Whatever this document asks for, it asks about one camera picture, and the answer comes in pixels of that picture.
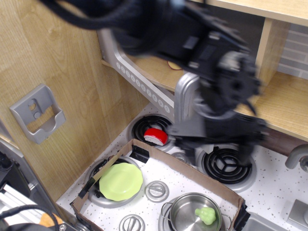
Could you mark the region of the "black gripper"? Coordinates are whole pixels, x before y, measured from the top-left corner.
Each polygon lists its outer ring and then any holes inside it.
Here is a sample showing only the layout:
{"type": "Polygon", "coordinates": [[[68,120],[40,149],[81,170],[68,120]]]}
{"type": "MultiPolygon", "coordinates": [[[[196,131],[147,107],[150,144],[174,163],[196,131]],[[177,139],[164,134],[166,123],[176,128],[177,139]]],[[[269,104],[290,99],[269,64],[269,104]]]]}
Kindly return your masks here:
{"type": "Polygon", "coordinates": [[[168,127],[169,137],[184,151],[190,163],[196,165],[196,149],[200,144],[238,144],[239,165],[251,165],[250,157],[260,141],[266,136],[267,123],[255,115],[235,111],[238,105],[255,109],[248,99],[259,93],[260,81],[255,76],[256,67],[251,58],[236,51],[223,55],[214,67],[213,79],[199,76],[199,89],[193,101],[195,112],[203,121],[201,137],[174,136],[168,127]]]}

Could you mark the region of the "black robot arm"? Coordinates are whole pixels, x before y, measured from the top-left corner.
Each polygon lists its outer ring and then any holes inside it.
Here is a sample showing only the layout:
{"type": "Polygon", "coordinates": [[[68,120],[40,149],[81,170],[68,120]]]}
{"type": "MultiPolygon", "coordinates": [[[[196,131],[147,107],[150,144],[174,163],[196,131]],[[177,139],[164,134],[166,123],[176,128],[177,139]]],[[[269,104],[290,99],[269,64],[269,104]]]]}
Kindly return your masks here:
{"type": "Polygon", "coordinates": [[[61,0],[44,5],[66,22],[88,30],[108,28],[131,56],[151,55],[198,76],[194,114],[181,108],[185,87],[175,92],[175,122],[167,130],[189,156],[203,144],[238,146],[241,166],[250,165],[254,146],[264,139],[266,122],[235,111],[259,93],[256,65],[246,43],[226,23],[189,0],[61,0]]]}

